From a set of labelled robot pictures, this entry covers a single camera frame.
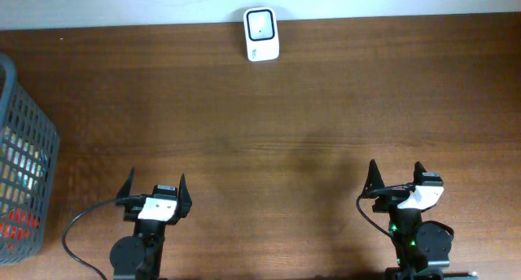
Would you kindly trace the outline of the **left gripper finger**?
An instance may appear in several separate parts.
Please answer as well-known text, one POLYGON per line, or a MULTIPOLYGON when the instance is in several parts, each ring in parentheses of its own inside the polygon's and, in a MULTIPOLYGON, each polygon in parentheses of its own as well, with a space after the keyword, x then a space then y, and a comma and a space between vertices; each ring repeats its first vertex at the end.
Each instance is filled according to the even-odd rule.
POLYGON ((128 177, 118 190, 116 194, 116 206, 124 206, 132 199, 130 191, 134 180, 134 172, 135 168, 131 168, 128 177))
POLYGON ((187 217, 192 207, 192 199, 186 185, 185 175, 182 174, 177 195, 177 216, 187 217))

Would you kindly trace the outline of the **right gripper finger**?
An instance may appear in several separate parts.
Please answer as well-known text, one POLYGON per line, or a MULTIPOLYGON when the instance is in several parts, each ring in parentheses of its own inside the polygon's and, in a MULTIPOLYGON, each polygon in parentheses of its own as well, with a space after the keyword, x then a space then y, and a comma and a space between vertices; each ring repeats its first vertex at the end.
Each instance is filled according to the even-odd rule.
POLYGON ((366 182, 362 191, 364 197, 371 197, 376 191, 382 190, 385 187, 381 173, 375 160, 369 163, 368 174, 366 182))
POLYGON ((422 185, 426 181, 426 169, 422 166, 420 161, 417 161, 414 164, 414 180, 413 183, 415 185, 422 185))

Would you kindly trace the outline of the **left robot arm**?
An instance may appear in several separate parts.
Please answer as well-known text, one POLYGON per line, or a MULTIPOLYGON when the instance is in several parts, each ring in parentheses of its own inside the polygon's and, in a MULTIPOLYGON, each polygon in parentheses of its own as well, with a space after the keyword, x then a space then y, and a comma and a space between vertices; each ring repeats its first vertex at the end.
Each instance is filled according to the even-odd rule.
POLYGON ((130 236, 119 239, 110 251, 114 279, 160 278, 165 230, 187 217, 192 206, 186 179, 178 186, 156 185, 150 194, 131 195, 134 171, 116 195, 116 206, 124 209, 124 220, 134 223, 130 236))

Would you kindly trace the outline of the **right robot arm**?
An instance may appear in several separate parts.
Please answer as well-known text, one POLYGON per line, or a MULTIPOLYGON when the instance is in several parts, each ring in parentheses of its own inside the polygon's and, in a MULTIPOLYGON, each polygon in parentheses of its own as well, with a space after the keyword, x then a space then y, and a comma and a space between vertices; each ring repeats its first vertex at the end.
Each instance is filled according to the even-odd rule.
POLYGON ((414 179, 396 186, 385 186, 375 160, 369 163, 366 183, 359 199, 372 199, 372 212, 389 215, 384 230, 365 213, 361 215, 388 236, 396 251, 396 268, 387 268, 386 279, 442 279, 449 267, 454 231, 438 221, 424 221, 422 214, 438 203, 444 182, 438 173, 414 164, 414 179))

